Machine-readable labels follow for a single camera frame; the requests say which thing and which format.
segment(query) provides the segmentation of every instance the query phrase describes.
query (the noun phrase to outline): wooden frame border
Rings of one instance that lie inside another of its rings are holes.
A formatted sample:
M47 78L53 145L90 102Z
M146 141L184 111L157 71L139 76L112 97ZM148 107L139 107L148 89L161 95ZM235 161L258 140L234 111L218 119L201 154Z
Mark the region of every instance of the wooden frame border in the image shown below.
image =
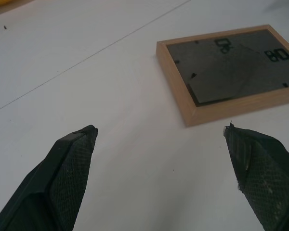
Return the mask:
M156 54L159 64L168 80L169 86L177 101L186 126L194 126L221 118L236 116L243 113L289 103L289 88L284 88L202 107L196 107L179 73L179 70L177 69L167 49L167 45L225 37L259 30L268 30L271 32L271 34L289 51L289 43L287 43L270 25L255 26L157 42Z

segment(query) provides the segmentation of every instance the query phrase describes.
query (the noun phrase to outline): wooden picture frame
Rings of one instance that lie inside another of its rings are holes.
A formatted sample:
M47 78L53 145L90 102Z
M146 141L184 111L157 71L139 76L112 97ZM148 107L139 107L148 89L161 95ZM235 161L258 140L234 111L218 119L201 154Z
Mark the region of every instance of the wooden picture frame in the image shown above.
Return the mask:
M289 88L283 88L197 107L167 48L168 45L173 44L196 40L199 41L202 39L219 38L259 30L268 30L289 51L289 44L270 25L255 26L157 42L156 54L159 64L168 80L171 91L177 101L187 126L199 125L226 117L289 103Z

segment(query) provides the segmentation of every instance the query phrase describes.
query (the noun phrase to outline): thin line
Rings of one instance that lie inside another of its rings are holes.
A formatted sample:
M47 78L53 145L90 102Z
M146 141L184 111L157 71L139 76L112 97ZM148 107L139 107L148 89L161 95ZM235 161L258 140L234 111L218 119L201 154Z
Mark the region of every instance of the thin line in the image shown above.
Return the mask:
M189 1L191 1L191 0L187 0L187 1L183 2L183 3L181 3L180 5L176 6L175 8L173 8L173 9L171 9L171 10L169 10L169 11L167 11L166 13L162 14L161 16L159 16L159 17L157 17L157 18L153 19L152 21L150 21L150 22L148 22L148 23L144 24L144 25L143 25L143 26L141 26L140 28L138 28L138 29L136 29L136 30L134 30L134 31L130 32L130 33L129 33L129 34L127 34L126 36L124 36L124 37L122 37L122 38L118 39L117 41L115 41L115 42L113 42L113 43L111 43L111 44L107 45L106 47L104 47L104 48L102 48L101 50L97 51L97 52L96 52L96 53L94 53L93 55L90 55L89 57L85 58L84 60L80 61L79 63L77 63L77 64L75 64L75 65L71 66L69 69L67 69L67 70L65 70L65 71L63 71L63 72L61 72L61 73L57 74L55 77L52 77L51 79L48 79L46 82L44 82L44 83L42 83L42 84L38 85L38 86L37 86L37 87L35 87L34 89L32 89L32 90L28 91L27 93L25 93L25 94L23 94L23 95L19 96L18 98L16 98L16 99L14 99L13 101L11 101L11 102L7 103L7 104L6 104L6 105L4 105L3 107L6 107L6 106L10 105L11 103L15 102L16 100L19 100L20 98L22 98L23 96L25 96L25 95L29 94L30 92L34 91L35 89L37 89L37 88L39 88L39 87L43 86L44 84L48 83L49 81L53 80L54 78L56 78L56 77L60 76L61 74L65 73L66 71L68 71L68 70L70 70L70 69L72 69L73 67L77 66L78 64L81 64L82 62L86 61L87 59L90 59L90 58L91 58L91 57L93 57L94 55L96 55L96 54L100 53L101 51L103 51L103 50L107 49L108 47L110 47L110 46L114 45L115 43L117 43L117 42L119 42L119 41L121 41L121 40L125 39L127 36L130 36L131 34L133 34L133 33L137 32L138 30L140 30L140 29L144 28L145 26L147 26L147 25L151 24L152 22L154 22L154 21L156 21L156 20L160 19L161 17L163 17L163 16L167 15L168 13L170 13L170 12L172 12L172 11L174 11L174 10L178 9L179 7L181 7L181 6L183 6L184 4L188 3Z

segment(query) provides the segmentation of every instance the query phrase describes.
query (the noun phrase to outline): white table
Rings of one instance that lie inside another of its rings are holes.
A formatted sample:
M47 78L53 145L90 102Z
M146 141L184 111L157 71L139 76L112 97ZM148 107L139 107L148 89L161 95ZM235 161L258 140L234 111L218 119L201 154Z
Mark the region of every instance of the white table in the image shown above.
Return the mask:
M279 1L36 0L0 15L0 210L58 138L93 124L75 231L263 230L237 189L223 127L232 120L289 151L289 104L186 128L155 47L262 24L289 42L289 0Z

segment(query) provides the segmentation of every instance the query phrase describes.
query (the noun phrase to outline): black mark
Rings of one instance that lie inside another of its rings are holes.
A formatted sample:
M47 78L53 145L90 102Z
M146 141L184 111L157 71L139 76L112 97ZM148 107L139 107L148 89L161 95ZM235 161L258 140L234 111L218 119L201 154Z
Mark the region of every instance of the black mark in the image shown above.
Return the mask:
M221 47L221 52L223 54L227 54L230 51L230 49L233 48L230 46L231 42L227 38L216 39L216 40L214 40L214 42L215 42L216 46Z
M272 62L279 62L279 60L289 59L289 54L282 48L275 49L273 51L264 51L264 53Z

